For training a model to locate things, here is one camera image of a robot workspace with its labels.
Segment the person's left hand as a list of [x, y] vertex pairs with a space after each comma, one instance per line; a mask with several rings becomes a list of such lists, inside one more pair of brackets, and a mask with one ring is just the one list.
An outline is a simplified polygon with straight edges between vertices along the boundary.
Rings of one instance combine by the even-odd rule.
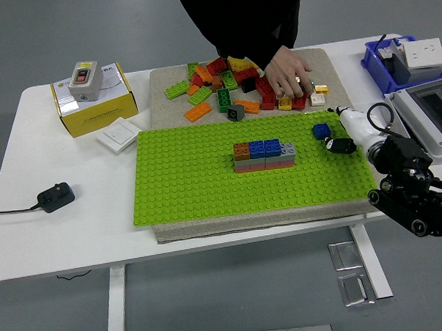
[[312, 71], [307, 61], [297, 52], [281, 46], [264, 69], [276, 97], [302, 97], [313, 92], [308, 73]]

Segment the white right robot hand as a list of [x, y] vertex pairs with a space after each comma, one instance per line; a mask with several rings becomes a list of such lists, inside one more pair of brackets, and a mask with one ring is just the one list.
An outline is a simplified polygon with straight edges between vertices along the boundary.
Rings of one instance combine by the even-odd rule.
[[367, 157], [376, 155], [383, 146], [385, 137], [381, 131], [373, 127], [367, 118], [367, 113], [355, 111], [348, 107], [336, 107], [340, 123], [346, 130], [349, 138], [326, 137], [324, 144], [329, 152], [336, 154], [352, 154], [358, 146]]

